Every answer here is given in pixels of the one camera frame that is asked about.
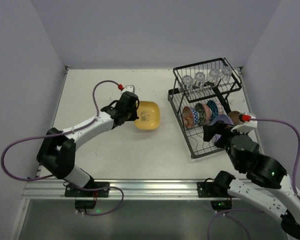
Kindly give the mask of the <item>brown square panda plate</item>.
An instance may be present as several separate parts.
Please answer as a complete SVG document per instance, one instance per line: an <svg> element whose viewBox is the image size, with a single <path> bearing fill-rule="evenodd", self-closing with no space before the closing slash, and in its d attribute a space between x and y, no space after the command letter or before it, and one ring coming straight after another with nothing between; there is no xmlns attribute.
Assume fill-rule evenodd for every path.
<svg viewBox="0 0 300 240"><path fill-rule="evenodd" d="M227 116L231 119L234 126L242 125L243 121L241 121L241 115L242 113L239 111L231 111L227 114Z"/></svg>

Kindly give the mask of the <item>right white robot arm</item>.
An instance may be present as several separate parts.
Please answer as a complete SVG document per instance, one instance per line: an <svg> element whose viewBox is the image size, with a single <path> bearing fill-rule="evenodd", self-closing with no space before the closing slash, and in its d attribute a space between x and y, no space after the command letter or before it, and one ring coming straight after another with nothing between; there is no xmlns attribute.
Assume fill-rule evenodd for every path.
<svg viewBox="0 0 300 240"><path fill-rule="evenodd" d="M225 149L234 169L272 195L247 186L226 171L218 173L213 187L217 193L237 197L268 214L279 221L286 234L300 240L300 191L295 178L289 176L281 163L262 154L259 144L249 137L248 133L257 128L258 122L259 119L251 118L234 126L218 120L203 126L203 139L208 142L218 135L215 146Z"/></svg>

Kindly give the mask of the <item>purple square panda plate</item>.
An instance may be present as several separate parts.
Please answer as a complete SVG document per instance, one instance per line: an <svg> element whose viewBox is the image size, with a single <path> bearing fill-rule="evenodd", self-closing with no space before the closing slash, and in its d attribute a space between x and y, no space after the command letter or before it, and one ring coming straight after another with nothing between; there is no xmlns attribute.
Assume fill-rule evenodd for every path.
<svg viewBox="0 0 300 240"><path fill-rule="evenodd" d="M228 124L228 125L232 125L234 126L234 123L232 121L232 119L228 116L228 115L225 115L225 114L220 114L218 115L211 123L210 125L214 125L215 123L217 123L218 121L223 121L225 124ZM220 139L221 135L220 134L215 134L212 139L211 139L211 143L215 143L217 142L219 139Z"/></svg>

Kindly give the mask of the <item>yellow square panda plate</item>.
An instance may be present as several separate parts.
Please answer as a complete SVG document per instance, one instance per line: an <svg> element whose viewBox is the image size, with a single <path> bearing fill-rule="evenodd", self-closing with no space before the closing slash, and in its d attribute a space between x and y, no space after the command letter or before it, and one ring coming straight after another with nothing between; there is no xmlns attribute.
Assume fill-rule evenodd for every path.
<svg viewBox="0 0 300 240"><path fill-rule="evenodd" d="M157 129L161 123L160 108L153 101L140 101L137 116L138 119L133 123L139 130L152 131Z"/></svg>

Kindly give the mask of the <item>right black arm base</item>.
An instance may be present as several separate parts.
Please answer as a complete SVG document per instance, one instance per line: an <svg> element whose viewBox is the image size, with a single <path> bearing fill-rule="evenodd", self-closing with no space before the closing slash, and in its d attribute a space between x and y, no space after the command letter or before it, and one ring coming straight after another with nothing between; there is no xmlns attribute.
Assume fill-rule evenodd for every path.
<svg viewBox="0 0 300 240"><path fill-rule="evenodd" d="M214 179L209 177L204 181L197 182L197 195L199 198L222 199L210 201L210 205L214 211L231 210L233 207L233 197L228 194L228 190L230 189L230 183L234 179L234 175L222 170Z"/></svg>

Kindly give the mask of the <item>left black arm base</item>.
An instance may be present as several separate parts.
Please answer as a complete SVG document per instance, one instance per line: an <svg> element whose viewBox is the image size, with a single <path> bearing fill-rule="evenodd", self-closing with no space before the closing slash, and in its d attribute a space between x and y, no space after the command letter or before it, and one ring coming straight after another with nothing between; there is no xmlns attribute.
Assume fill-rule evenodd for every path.
<svg viewBox="0 0 300 240"><path fill-rule="evenodd" d="M64 196L67 198L75 198L74 208L81 213L87 213L96 207L98 198L107 198L109 196L110 183L106 181L93 181L87 184L89 190L82 190L74 186L72 183L65 182Z"/></svg>

